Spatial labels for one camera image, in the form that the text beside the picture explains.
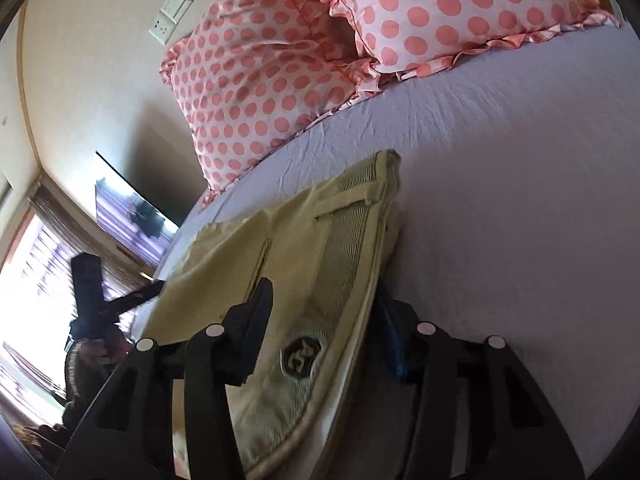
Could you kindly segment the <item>operator left hand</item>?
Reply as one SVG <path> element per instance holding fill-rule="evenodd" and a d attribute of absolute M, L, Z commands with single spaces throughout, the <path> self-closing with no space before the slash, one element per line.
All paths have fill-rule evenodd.
<path fill-rule="evenodd" d="M 108 328 L 102 338 L 74 341 L 64 364 L 66 400 L 90 403 L 131 348 L 117 325 Z"/>

